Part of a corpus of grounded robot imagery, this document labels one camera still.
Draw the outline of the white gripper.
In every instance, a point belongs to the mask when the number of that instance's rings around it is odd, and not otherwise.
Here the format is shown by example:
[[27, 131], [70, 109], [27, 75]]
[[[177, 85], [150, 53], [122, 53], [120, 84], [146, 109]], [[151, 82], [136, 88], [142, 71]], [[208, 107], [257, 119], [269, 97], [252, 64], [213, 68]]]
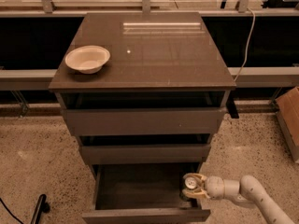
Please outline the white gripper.
[[205, 182], [205, 189], [184, 189], [182, 193], [191, 199], [223, 199], [224, 198], [224, 180], [218, 176], [210, 176], [197, 173], [187, 173], [183, 176], [184, 179], [189, 177], [194, 178], [197, 182]]

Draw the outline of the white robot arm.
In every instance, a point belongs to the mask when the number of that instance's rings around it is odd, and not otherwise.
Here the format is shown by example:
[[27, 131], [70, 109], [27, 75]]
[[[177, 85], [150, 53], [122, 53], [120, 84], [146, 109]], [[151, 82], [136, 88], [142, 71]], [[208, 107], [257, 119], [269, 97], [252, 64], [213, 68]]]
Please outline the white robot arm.
[[225, 199], [241, 207], [257, 207], [267, 224], [295, 224], [252, 175], [244, 175], [237, 181], [188, 173], [183, 176], [183, 180], [185, 188], [182, 193], [187, 198]]

